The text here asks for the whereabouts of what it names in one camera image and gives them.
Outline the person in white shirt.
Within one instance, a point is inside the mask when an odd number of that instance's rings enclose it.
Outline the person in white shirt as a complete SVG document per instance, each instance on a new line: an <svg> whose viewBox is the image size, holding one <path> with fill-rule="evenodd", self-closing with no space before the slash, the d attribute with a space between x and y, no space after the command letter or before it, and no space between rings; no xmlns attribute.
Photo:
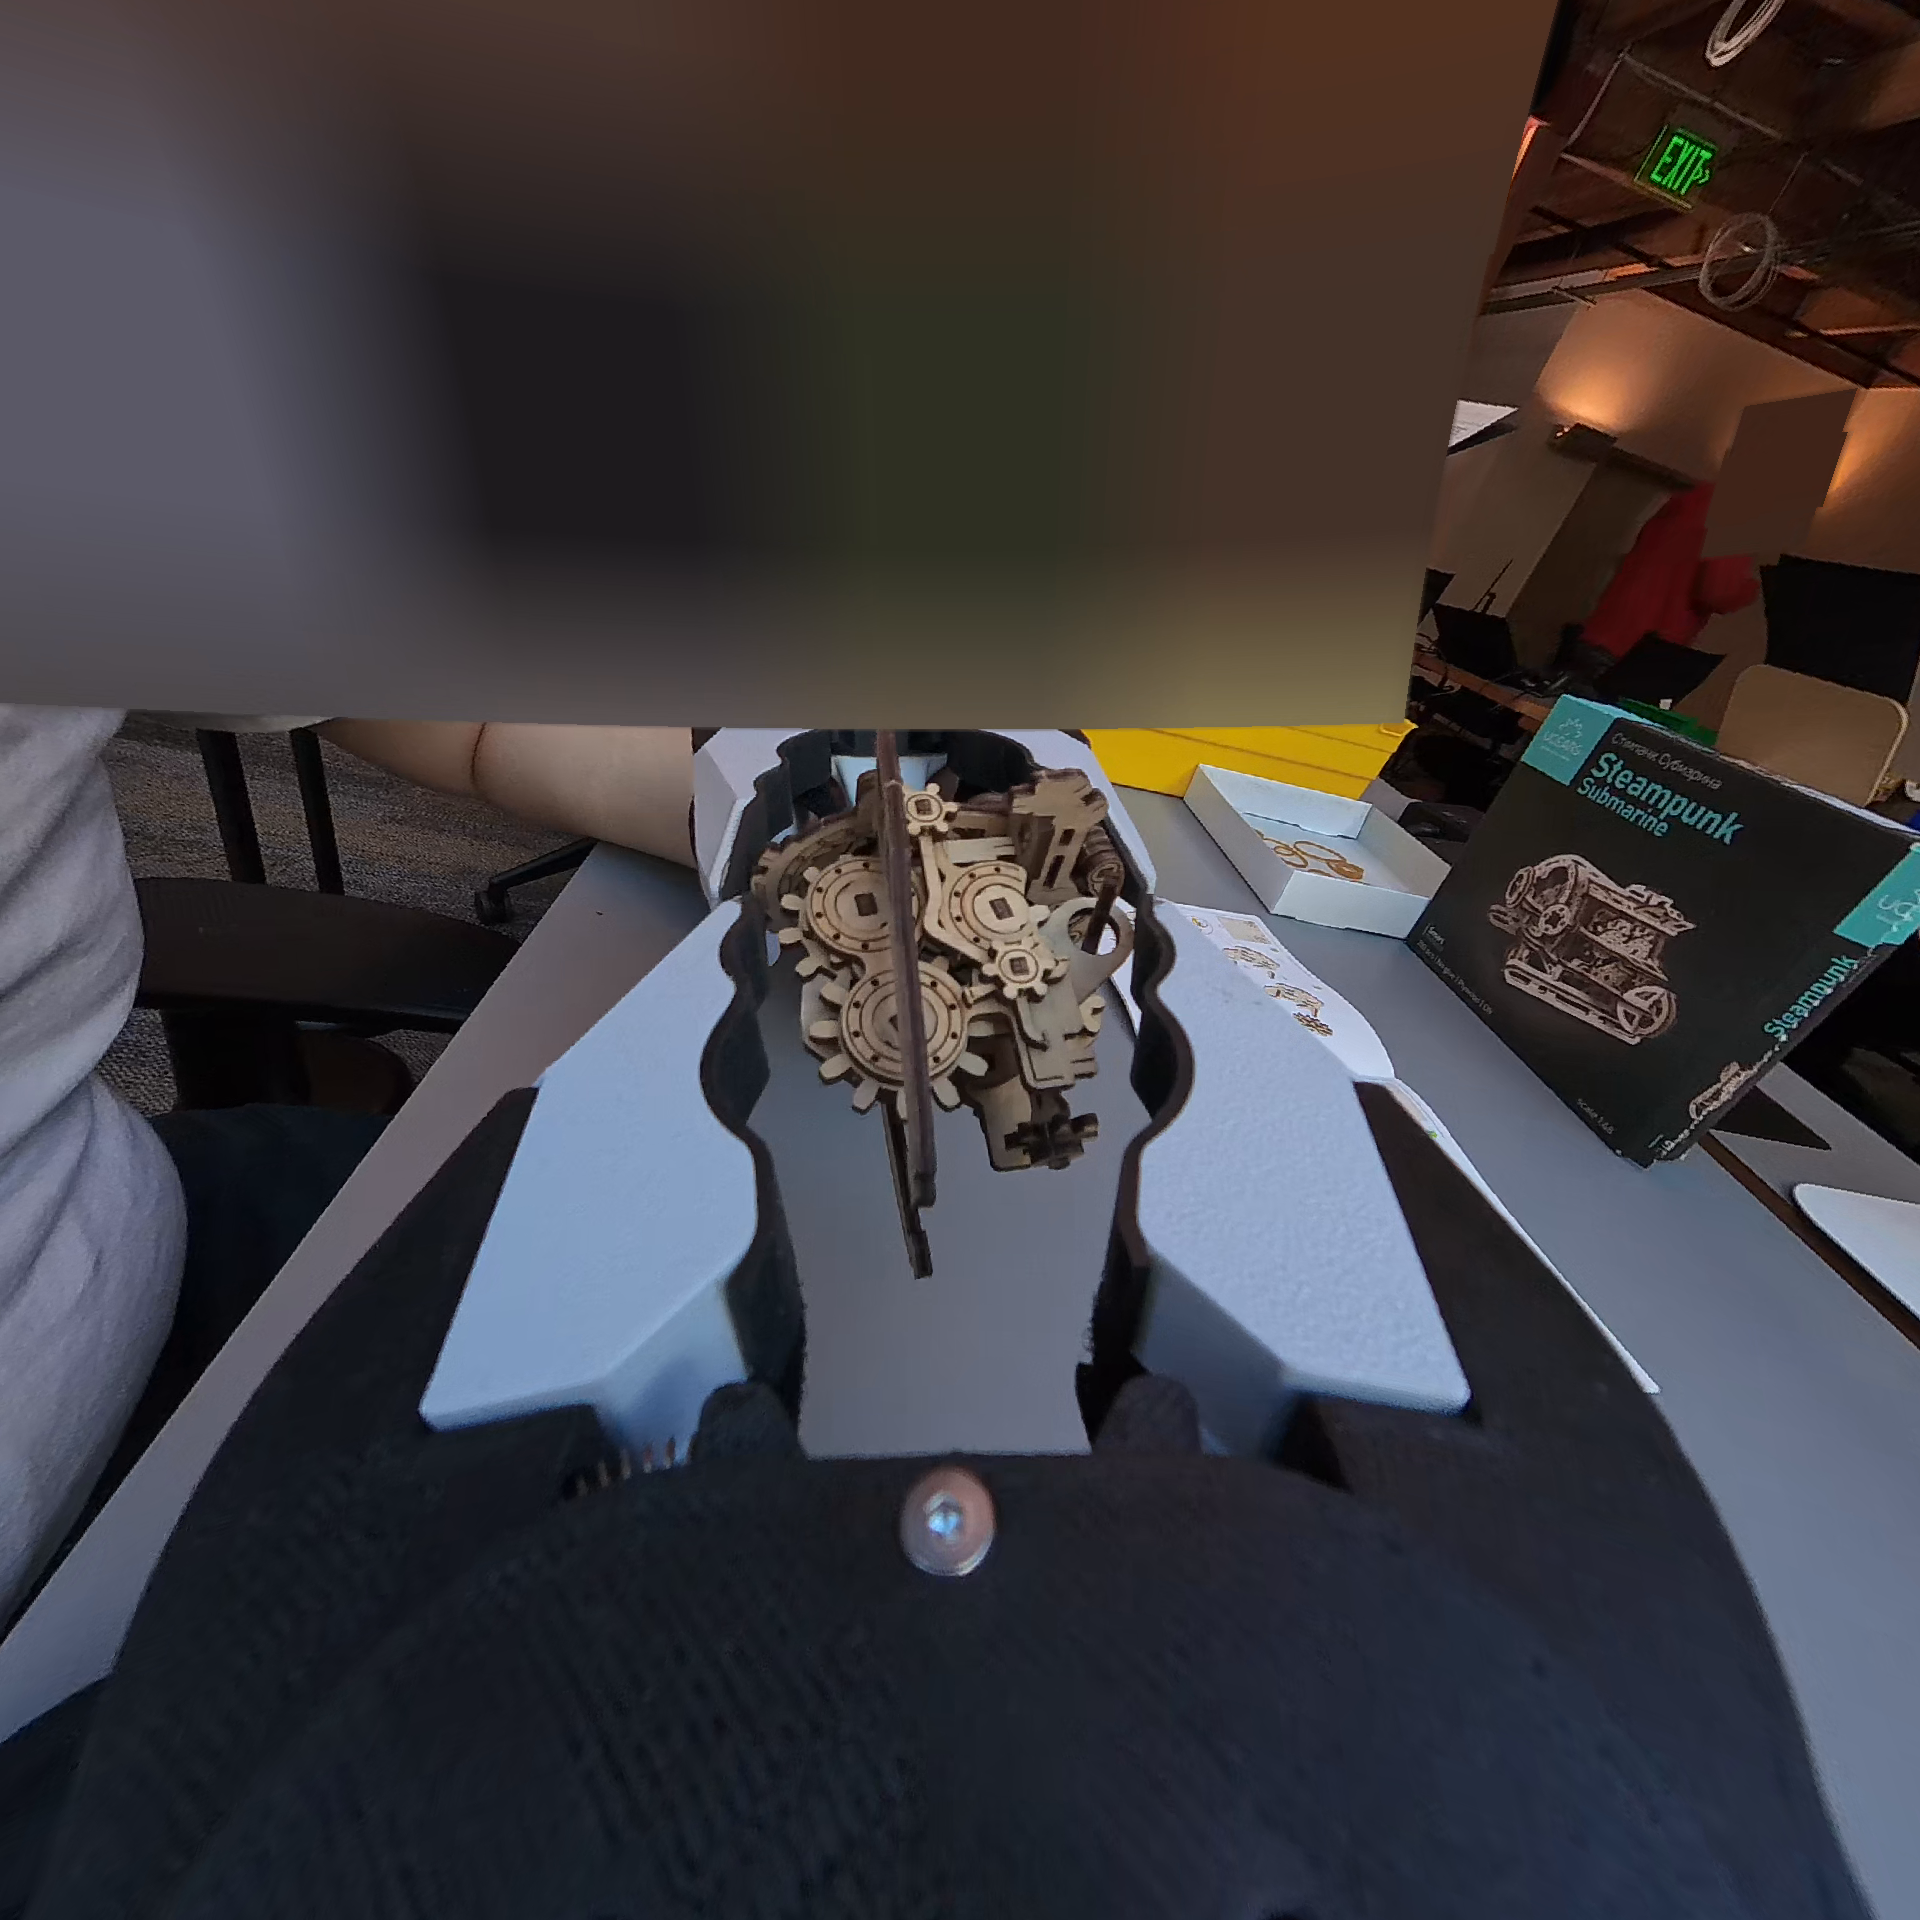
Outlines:
<svg viewBox="0 0 1920 1920"><path fill-rule="evenodd" d="M100 1076L144 932L101 749L121 713L4 706L4 1610L78 1521L179 1303L188 1219Z"/></svg>

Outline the wooden gear model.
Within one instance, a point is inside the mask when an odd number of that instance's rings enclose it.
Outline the wooden gear model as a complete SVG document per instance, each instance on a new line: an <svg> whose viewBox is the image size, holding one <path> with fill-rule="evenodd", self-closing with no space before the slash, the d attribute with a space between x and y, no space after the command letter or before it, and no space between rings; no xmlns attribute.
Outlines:
<svg viewBox="0 0 1920 1920"><path fill-rule="evenodd" d="M934 757L933 775L902 775L908 935L892 927L876 772L845 757L794 775L794 820L760 853L750 887L794 960L823 1083L904 1123L898 961L912 960L928 1101L972 1109L996 1169L1067 1169L1100 1135L1070 1097L1097 1076L1111 980L1135 953L1111 797L1090 772L1019 749Z"/></svg>

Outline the white flat base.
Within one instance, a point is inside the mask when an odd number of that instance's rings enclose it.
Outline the white flat base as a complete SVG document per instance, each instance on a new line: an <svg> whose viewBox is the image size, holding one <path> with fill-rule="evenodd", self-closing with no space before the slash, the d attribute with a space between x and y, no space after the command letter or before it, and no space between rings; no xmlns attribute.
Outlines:
<svg viewBox="0 0 1920 1920"><path fill-rule="evenodd" d="M1816 1184L1794 1187L1791 1199L1894 1301L1919 1314L1919 1203Z"/></svg>

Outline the black model kit box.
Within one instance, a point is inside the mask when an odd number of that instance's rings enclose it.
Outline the black model kit box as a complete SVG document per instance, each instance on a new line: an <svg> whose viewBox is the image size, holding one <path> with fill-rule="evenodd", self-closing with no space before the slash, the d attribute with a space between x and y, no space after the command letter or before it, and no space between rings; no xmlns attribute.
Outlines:
<svg viewBox="0 0 1920 1920"><path fill-rule="evenodd" d="M1565 697L1411 953L1602 1142L1663 1164L1919 930L1919 841Z"/></svg>

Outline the plywood board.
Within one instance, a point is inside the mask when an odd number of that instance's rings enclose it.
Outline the plywood board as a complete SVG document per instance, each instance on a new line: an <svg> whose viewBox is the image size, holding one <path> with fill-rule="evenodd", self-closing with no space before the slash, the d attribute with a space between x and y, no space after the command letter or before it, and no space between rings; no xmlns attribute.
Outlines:
<svg viewBox="0 0 1920 1920"><path fill-rule="evenodd" d="M1731 687L1717 753L1849 805L1868 805L1909 728L1905 705L1767 663Z"/></svg>

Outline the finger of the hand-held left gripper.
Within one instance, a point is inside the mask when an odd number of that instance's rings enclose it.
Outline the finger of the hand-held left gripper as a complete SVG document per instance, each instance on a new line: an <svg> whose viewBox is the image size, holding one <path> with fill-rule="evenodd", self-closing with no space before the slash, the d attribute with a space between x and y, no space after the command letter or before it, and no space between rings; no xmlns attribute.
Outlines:
<svg viewBox="0 0 1920 1920"><path fill-rule="evenodd" d="M761 849L819 790L816 732L715 732L693 760L693 847L707 904L738 899Z"/></svg>
<svg viewBox="0 0 1920 1920"><path fill-rule="evenodd" d="M1101 794L1107 791L1107 775L1094 753L1094 749L1070 732L990 732L990 771L982 775L987 791L1009 791L1015 786L1031 786L1038 772L1081 771L1089 775L1090 786Z"/></svg>

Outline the person's left forearm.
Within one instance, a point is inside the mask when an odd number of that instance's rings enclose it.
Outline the person's left forearm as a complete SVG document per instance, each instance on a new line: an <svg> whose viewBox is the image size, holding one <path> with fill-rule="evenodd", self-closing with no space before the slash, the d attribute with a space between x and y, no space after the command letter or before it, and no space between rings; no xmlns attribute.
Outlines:
<svg viewBox="0 0 1920 1920"><path fill-rule="evenodd" d="M693 867L693 732L336 717L352 757L519 820Z"/></svg>

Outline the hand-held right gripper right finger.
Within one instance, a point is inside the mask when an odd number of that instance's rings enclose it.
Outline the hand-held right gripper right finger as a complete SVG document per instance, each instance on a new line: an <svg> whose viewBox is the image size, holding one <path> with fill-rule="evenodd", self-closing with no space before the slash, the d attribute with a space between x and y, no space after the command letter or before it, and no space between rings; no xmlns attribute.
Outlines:
<svg viewBox="0 0 1920 1920"><path fill-rule="evenodd" d="M1135 919L1141 1031L1111 1260L1078 1398L1180 1384L1220 1453L1304 1394L1457 1417L1469 1382L1352 1076L1170 904Z"/></svg>

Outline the black office chair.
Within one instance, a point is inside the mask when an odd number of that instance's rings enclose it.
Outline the black office chair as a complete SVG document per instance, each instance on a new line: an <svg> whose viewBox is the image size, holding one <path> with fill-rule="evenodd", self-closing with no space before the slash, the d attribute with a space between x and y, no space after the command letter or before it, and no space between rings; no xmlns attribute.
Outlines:
<svg viewBox="0 0 1920 1920"><path fill-rule="evenodd" d="M378 1035L455 1032L516 943L427 909L257 882L138 879L138 1004L181 1109L399 1116L418 1079Z"/></svg>

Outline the green exit sign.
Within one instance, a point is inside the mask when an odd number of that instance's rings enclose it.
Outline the green exit sign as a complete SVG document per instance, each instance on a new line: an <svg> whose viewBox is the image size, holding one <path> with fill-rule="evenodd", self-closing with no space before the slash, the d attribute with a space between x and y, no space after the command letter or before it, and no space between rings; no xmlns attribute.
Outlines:
<svg viewBox="0 0 1920 1920"><path fill-rule="evenodd" d="M1635 168L1635 186L1671 205L1694 205L1709 190L1723 141L1669 122Z"/></svg>

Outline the white cardboard tray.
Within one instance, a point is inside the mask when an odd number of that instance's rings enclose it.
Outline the white cardboard tray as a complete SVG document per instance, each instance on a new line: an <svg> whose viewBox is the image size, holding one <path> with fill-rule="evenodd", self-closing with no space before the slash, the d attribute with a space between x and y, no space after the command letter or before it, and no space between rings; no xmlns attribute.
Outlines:
<svg viewBox="0 0 1920 1920"><path fill-rule="evenodd" d="M1406 941L1453 875L1449 861L1368 801L1204 764L1187 786L1187 805L1260 908L1304 924ZM1291 872L1264 847L1260 830L1338 847L1368 869L1368 882Z"/></svg>

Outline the yellow plastic bin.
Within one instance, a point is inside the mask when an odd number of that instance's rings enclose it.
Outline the yellow plastic bin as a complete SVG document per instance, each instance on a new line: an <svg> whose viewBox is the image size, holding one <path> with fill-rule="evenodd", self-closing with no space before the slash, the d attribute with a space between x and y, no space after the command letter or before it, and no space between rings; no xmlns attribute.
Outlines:
<svg viewBox="0 0 1920 1920"><path fill-rule="evenodd" d="M1415 723L1326 728L1089 732L1086 739L1117 786L1185 797L1198 767L1308 786L1356 801L1397 753Z"/></svg>

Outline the assembly instruction booklet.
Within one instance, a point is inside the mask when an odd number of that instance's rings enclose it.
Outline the assembly instruction booklet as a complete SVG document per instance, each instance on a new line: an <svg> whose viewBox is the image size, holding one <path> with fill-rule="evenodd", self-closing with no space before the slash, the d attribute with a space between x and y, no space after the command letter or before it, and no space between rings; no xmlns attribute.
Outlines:
<svg viewBox="0 0 1920 1920"><path fill-rule="evenodd" d="M1453 1164L1469 1179L1469 1184L1493 1206L1501 1221L1524 1240L1524 1246L1549 1265L1549 1272L1563 1283L1563 1288L1583 1301L1583 1297L1560 1275L1549 1260L1542 1246L1526 1232L1521 1219L1505 1206L1493 1187L1482 1179L1476 1164L1442 1123L1442 1119L1427 1106L1427 1101L1406 1086L1394 1064L1379 1038L1368 1016L1338 995L1326 980L1313 975L1280 941L1253 916L1228 909L1198 909L1180 901L1157 899L1157 909L1164 924L1194 927L1224 960L1253 979L1260 993L1280 1006L1287 1016L1315 1032L1324 1047L1342 1064L1342 1069L1356 1083L1385 1086L1408 1116L1416 1119L1420 1130L1427 1131Z"/></svg>

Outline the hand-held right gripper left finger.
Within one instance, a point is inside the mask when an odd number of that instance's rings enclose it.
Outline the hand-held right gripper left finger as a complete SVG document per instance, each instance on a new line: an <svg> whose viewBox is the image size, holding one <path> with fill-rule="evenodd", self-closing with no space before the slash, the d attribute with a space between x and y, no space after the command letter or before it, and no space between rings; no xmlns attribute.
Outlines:
<svg viewBox="0 0 1920 1920"><path fill-rule="evenodd" d="M801 1408L807 1314L771 1150L766 927L724 901L552 1069L419 1413L589 1406L630 1453L738 1382Z"/></svg>

